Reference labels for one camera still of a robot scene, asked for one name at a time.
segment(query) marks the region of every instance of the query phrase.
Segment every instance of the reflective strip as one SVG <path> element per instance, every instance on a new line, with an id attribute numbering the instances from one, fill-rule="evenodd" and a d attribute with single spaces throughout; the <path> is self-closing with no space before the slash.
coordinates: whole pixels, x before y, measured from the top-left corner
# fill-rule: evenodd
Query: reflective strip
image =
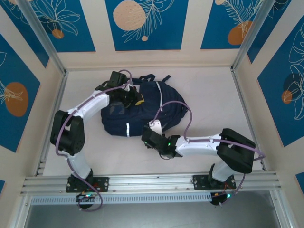
<path id="1" fill-rule="evenodd" d="M 127 137 L 130 137 L 130 126 L 129 126 L 129 123 L 127 123 Z"/>
<path id="2" fill-rule="evenodd" d="M 161 94 L 161 103 L 160 103 L 160 107 L 162 106 L 162 91 L 161 91 L 161 88 L 160 88 L 160 85 L 158 84 L 158 82 L 156 82 L 156 85 L 160 91 L 160 94 Z"/>

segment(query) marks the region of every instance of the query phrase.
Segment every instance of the cream wall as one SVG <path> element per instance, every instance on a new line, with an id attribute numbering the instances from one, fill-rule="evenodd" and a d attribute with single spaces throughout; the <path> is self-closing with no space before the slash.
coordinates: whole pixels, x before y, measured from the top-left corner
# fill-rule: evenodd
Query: cream wall
<path id="1" fill-rule="evenodd" d="M 304 171 L 304 138 L 283 147 L 257 77 L 303 16 L 303 7 L 303 0 L 292 0 L 253 64 L 246 57 L 236 72 L 268 169 L 277 172 L 298 224 L 304 224 L 304 195 L 295 175 Z"/>
<path id="2" fill-rule="evenodd" d="M 2 7 L 0 21 L 0 34 L 40 81 L 40 88 L 17 152 L 0 146 L 0 179 L 6 182 L 0 197 L 0 227 L 6 227 L 24 178 L 33 175 L 39 160 L 62 76 L 51 61 L 46 69 L 42 66 Z"/>
<path id="3" fill-rule="evenodd" d="M 189 0 L 181 50 L 116 52 L 104 0 L 81 0 L 96 52 L 59 53 L 66 68 L 230 66 L 238 49 L 200 50 L 214 0 Z"/>

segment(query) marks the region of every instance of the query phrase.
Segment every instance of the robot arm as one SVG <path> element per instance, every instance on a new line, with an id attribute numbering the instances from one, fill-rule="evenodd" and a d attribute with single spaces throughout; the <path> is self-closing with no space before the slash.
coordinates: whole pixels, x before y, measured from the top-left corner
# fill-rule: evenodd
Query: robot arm
<path id="1" fill-rule="evenodd" d="M 111 78 L 106 85 L 102 84 L 98 86 L 92 95 L 84 102 L 66 112 L 59 110 L 55 114 L 51 133 L 51 143 L 54 145 L 56 145 L 64 121 L 68 116 L 74 113 L 67 123 L 69 129 L 66 127 L 61 135 L 58 150 L 61 151 L 60 154 L 69 160 L 74 172 L 83 179 L 93 176 L 93 172 L 86 162 L 82 150 L 85 144 L 84 124 L 98 111 L 107 107 L 111 102 L 120 101 L 125 107 L 129 107 L 131 104 L 138 101 L 140 96 L 130 84 L 127 84 L 124 89 L 116 89 L 107 93 L 101 93 L 102 91 L 122 86 L 126 83 L 126 75 L 113 71 Z"/>
<path id="2" fill-rule="evenodd" d="M 161 156 L 167 158 L 183 157 L 194 154 L 219 156 L 221 161 L 211 167 L 212 180 L 225 182 L 236 172 L 251 173 L 254 152 L 248 149 L 220 141 L 232 141 L 251 148 L 255 143 L 231 129 L 223 129 L 221 134 L 207 137 L 187 138 L 173 135 L 166 138 L 160 130 L 160 122 L 149 124 L 142 141 L 148 148 L 154 148 Z"/>

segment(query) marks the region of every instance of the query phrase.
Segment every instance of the navy blue backpack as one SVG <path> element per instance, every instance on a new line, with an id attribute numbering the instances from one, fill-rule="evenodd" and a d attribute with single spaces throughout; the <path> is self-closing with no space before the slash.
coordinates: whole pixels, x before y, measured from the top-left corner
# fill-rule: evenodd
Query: navy blue backpack
<path id="1" fill-rule="evenodd" d="M 101 110 L 101 121 L 104 129 L 111 135 L 139 136 L 143 127 L 153 120 L 160 106 L 168 101 L 185 102 L 181 95 L 167 81 L 168 75 L 162 81 L 154 81 L 155 76 L 150 74 L 140 78 L 132 78 L 133 85 L 138 88 L 144 102 L 140 105 L 131 105 L 127 109 L 120 102 L 112 103 Z M 188 109 L 172 103 L 164 106 L 157 119 L 160 120 L 162 131 L 177 125 Z"/>

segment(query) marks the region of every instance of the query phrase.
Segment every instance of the purple cable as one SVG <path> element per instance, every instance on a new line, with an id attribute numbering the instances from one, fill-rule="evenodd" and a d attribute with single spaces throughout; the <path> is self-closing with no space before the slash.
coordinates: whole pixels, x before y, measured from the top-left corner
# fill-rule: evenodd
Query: purple cable
<path id="1" fill-rule="evenodd" d="M 154 119 L 152 120 L 152 123 L 156 120 L 156 118 L 157 118 L 158 114 L 160 113 L 161 109 L 162 109 L 164 106 L 166 106 L 166 105 L 168 105 L 168 104 L 171 104 L 171 103 L 179 103 L 179 104 L 182 104 L 182 105 L 184 105 L 186 108 L 188 108 L 188 110 L 189 110 L 189 112 L 190 112 L 190 120 L 189 120 L 189 123 L 188 123 L 188 125 L 187 125 L 185 131 L 184 131 L 184 139 L 187 141 L 186 135 L 187 135 L 187 131 L 188 131 L 190 125 L 191 125 L 193 115 L 192 115 L 191 109 L 190 109 L 184 102 L 181 102 L 181 101 L 168 101 L 168 102 L 164 103 L 164 104 L 158 109 L 158 111 L 157 111 L 157 113 L 156 113 Z M 196 139 L 196 140 L 189 140 L 188 142 L 190 142 L 190 143 L 193 143 L 193 142 L 194 142 L 194 143 L 195 143 L 195 142 L 210 142 L 210 141 L 220 142 L 220 143 L 228 143 L 228 144 L 232 144 L 232 145 L 235 145 L 235 146 L 239 146 L 239 147 L 245 148 L 245 149 L 247 149 L 247 150 L 250 150 L 250 151 L 253 151 L 253 152 L 258 153 L 260 156 L 259 156 L 258 158 L 255 158 L 253 161 L 257 161 L 257 160 L 261 160 L 261 159 L 265 158 L 265 154 L 264 154 L 263 152 L 257 150 L 256 148 L 252 148 L 252 147 L 249 147 L 249 146 L 246 146 L 246 145 L 237 143 L 237 142 L 229 141 L 229 140 L 224 140 L 224 139 Z M 244 180 L 245 180 L 245 174 L 244 174 L 243 179 L 242 179 L 242 181 L 240 182 L 239 186 L 238 186 L 238 187 L 236 188 L 236 190 L 233 192 L 232 196 L 234 196 L 234 195 L 237 194 L 237 192 L 238 192 L 238 190 L 241 188 L 241 186 L 242 186 Z"/>
<path id="2" fill-rule="evenodd" d="M 100 205 L 99 205 L 97 208 L 95 208 L 95 209 L 82 209 L 82 208 L 80 207 L 80 203 L 81 203 L 81 202 L 83 201 L 83 199 L 85 198 L 85 197 L 83 197 L 83 198 L 78 202 L 78 207 L 79 207 L 80 210 L 85 211 L 85 212 L 92 212 L 92 211 L 97 211 L 97 210 L 99 210 L 99 209 L 101 208 L 101 206 L 103 205 L 103 198 L 102 198 L 102 196 L 100 195 L 99 191 L 98 191 L 96 188 L 94 188 L 90 183 L 88 183 L 85 179 L 83 179 L 82 177 L 80 177 L 80 176 L 78 175 L 78 173 L 76 173 L 76 171 L 74 170 L 74 168 L 73 168 L 72 165 L 71 165 L 71 162 L 70 162 L 68 156 L 65 155 L 65 154 L 59 153 L 59 151 L 58 151 L 58 150 L 59 150 L 59 142 L 60 142 L 62 133 L 63 133 L 63 131 L 64 131 L 64 129 L 65 129 L 65 127 L 66 127 L 68 121 L 72 118 L 72 116 L 73 116 L 75 113 L 78 112 L 78 110 L 79 110 L 80 108 L 82 108 L 83 106 L 85 106 L 87 103 L 89 103 L 91 100 L 93 100 L 96 96 L 99 96 L 99 95 L 101 95 L 101 94 L 104 94 L 104 93 L 107 93 L 107 92 L 110 92 L 110 91 L 113 91 L 113 90 L 116 90 L 116 89 L 125 88 L 126 85 L 128 85 L 128 84 L 132 81 L 132 74 L 131 74 L 131 72 L 128 71 L 128 70 L 120 70 L 119 73 L 122 72 L 122 71 L 126 71 L 126 72 L 128 72 L 128 73 L 130 74 L 130 80 L 129 80 L 126 84 L 124 84 L 124 85 L 121 85 L 121 86 L 118 86 L 118 87 L 115 87 L 115 88 L 110 88 L 110 89 L 104 90 L 104 91 L 102 91 L 102 92 L 96 94 L 95 96 L 92 96 L 92 97 L 88 98 L 87 100 L 85 100 L 85 101 L 84 101 L 79 107 L 77 107 L 77 109 L 74 110 L 74 111 L 67 117 L 67 119 L 64 121 L 63 125 L 62 125 L 61 128 L 60 128 L 60 131 L 59 131 L 59 134 L 58 134 L 58 137 L 57 137 L 57 140 L 56 140 L 56 144 L 55 144 L 55 152 L 56 152 L 56 154 L 57 154 L 58 156 L 64 156 L 64 157 L 66 158 L 67 164 L 68 164 L 68 166 L 70 167 L 72 173 L 73 173 L 78 179 L 80 179 L 83 183 L 85 183 L 87 186 L 89 186 L 94 192 L 96 192 L 97 195 L 98 195 L 98 197 L 99 197 L 100 200 L 101 200 Z"/>

